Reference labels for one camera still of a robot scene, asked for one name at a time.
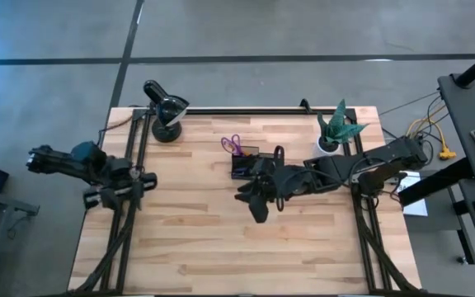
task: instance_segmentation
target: potted plant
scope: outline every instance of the potted plant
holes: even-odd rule
[[[315,155],[337,154],[340,144],[349,142],[349,139],[362,131],[366,125],[346,125],[344,114],[346,113],[346,101],[342,101],[336,107],[335,113],[329,123],[322,118],[322,113],[318,112],[318,124],[320,125],[320,135],[317,139],[317,153]]]

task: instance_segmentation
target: lamp base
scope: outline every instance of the lamp base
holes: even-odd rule
[[[152,133],[155,139],[162,143],[172,142],[173,140],[179,138],[181,135],[182,128],[181,123],[176,122],[175,124],[166,127],[161,123],[160,120],[155,120],[152,125]]]

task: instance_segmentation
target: lamp shade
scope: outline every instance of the lamp shade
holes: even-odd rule
[[[155,81],[149,80],[144,84],[144,92],[155,103],[157,118],[164,126],[177,123],[186,114],[186,108],[190,103],[179,97],[168,95]]]

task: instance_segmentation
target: white pot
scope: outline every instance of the white pot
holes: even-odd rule
[[[323,156],[334,156],[337,154],[341,154],[341,146],[338,145],[338,148],[336,148],[332,152],[328,152],[320,147],[320,144],[318,142],[320,141],[320,135],[317,137],[317,141],[314,144],[314,149],[313,149],[313,157],[318,158],[318,157],[323,157]]]

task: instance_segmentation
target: white paper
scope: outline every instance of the white paper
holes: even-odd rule
[[[407,171],[404,171],[404,172],[408,176],[402,179],[401,185],[399,185],[397,192],[400,192],[421,180],[421,175],[419,174],[419,172],[407,172]],[[426,210],[426,203],[424,199],[421,199],[415,203],[405,206],[402,212],[405,215],[428,216],[428,210]]]

